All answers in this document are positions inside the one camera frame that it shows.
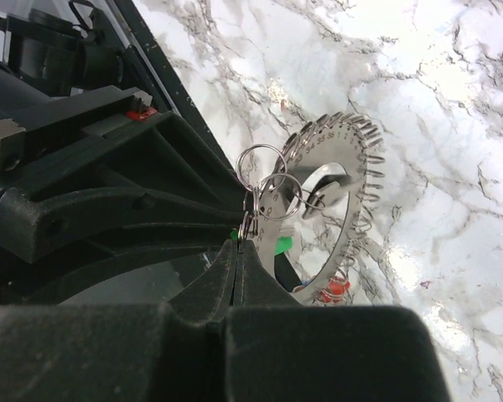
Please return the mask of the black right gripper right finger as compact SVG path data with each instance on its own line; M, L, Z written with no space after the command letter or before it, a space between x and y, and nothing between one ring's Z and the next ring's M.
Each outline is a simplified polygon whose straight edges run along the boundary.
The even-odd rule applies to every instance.
M231 307L227 401L449 401L427 327L394 306Z

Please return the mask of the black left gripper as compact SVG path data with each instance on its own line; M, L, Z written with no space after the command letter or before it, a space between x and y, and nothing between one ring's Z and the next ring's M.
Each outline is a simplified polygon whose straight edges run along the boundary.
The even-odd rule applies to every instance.
M16 111L0 139L0 305L50 304L170 260L157 226L233 225L244 188L184 119L131 118L133 90L106 87Z

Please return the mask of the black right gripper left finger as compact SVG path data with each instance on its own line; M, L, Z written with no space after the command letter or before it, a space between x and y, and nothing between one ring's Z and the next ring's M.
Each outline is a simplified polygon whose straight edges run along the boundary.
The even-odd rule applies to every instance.
M217 307L0 307L0 401L222 401Z

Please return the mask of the green key tag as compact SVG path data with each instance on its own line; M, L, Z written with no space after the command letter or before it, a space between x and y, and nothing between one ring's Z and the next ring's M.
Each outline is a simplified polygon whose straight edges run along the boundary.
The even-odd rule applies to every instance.
M294 229L282 229L281 236L277 239L274 255L280 255L293 247Z

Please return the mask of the steel key ring organiser disc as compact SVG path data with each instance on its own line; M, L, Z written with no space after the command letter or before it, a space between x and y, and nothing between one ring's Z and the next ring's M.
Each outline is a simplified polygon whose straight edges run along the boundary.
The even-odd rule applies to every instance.
M236 177L244 187L244 218L234 240L250 240L262 267L275 273L275 249L283 223L323 217L338 204L345 204L340 232L329 257L319 270L291 296L303 305L328 306L319 293L333 277L349 280L349 270L357 262L361 246L373 224L373 204L380 199L380 165L384 157L374 153L383 141L380 129L369 118L346 112L321 116L294 132L277 155L272 172L259 183L245 179L242 165L254 144L236 160Z

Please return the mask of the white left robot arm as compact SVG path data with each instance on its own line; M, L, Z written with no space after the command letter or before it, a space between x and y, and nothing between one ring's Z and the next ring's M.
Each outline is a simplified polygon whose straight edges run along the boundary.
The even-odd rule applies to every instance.
M217 250L244 196L130 1L0 17L0 305Z

